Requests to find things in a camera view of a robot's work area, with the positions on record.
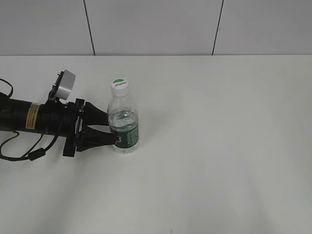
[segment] cylindrical motor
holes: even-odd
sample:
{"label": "cylindrical motor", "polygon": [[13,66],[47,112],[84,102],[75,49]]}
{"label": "cylindrical motor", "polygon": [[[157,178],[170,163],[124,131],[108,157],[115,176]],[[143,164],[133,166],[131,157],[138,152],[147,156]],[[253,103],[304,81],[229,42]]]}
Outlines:
{"label": "cylindrical motor", "polygon": [[62,121],[59,136],[65,137],[77,118],[78,108],[72,102],[62,104],[47,101],[38,104],[0,97],[0,131],[55,135]]}

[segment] bottle cap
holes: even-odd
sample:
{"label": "bottle cap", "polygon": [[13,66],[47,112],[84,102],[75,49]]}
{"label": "bottle cap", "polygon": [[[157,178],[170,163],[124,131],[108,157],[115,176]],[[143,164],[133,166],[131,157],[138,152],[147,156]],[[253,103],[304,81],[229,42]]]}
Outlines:
{"label": "bottle cap", "polygon": [[112,93],[116,97],[129,94],[129,83],[126,79],[115,79],[111,83]]}

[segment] water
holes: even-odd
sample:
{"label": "water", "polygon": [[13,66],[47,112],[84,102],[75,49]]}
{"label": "water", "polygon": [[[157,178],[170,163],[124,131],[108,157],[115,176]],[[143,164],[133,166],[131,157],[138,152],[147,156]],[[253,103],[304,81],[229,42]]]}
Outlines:
{"label": "water", "polygon": [[138,112],[131,108],[113,110],[108,117],[112,133],[120,136],[120,143],[114,149],[123,154],[131,153],[139,144],[138,140]]}

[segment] panel seam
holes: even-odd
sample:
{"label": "panel seam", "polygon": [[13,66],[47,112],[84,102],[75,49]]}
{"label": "panel seam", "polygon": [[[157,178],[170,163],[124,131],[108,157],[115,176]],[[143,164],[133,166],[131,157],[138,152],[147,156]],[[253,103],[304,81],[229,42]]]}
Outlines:
{"label": "panel seam", "polygon": [[87,23],[88,23],[88,28],[89,28],[89,35],[90,35],[90,39],[91,39],[93,55],[95,56],[96,55],[96,51],[94,49],[93,38],[92,38],[92,33],[91,33],[91,27],[90,27],[90,22],[89,22],[89,17],[88,17],[87,6],[86,6],[86,1],[85,0],[83,0],[83,5],[84,5],[84,11],[86,13],[86,18],[87,18]]}
{"label": "panel seam", "polygon": [[221,4],[221,9],[220,9],[220,15],[219,15],[219,20],[218,20],[218,25],[216,28],[216,32],[215,32],[215,38],[214,38],[214,47],[213,47],[213,52],[211,55],[215,54],[215,44],[216,44],[216,39],[218,36],[218,32],[219,32],[219,27],[220,27],[220,21],[221,21],[221,14],[222,14],[222,10],[223,10],[223,5],[224,5],[224,0],[222,0],[222,4]]}

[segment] robotic arm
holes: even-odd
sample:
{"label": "robotic arm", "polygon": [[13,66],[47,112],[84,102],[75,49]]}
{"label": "robotic arm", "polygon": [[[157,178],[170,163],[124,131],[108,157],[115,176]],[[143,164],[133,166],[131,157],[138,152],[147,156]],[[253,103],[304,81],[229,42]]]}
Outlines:
{"label": "robotic arm", "polygon": [[[9,95],[0,93],[0,131],[16,133],[0,145],[0,158],[9,161],[35,160],[45,155],[56,142],[58,137],[65,137],[66,142],[63,156],[73,157],[75,152],[81,152],[93,147],[113,145],[117,137],[111,133],[97,131],[89,125],[107,125],[107,114],[83,99],[76,99],[75,103],[62,103],[70,95],[75,75],[65,70],[58,74],[45,104],[14,100],[13,86]],[[39,140],[21,157],[4,156],[2,146],[19,135],[18,131],[41,134]],[[54,138],[46,148],[34,150],[44,135]]]}

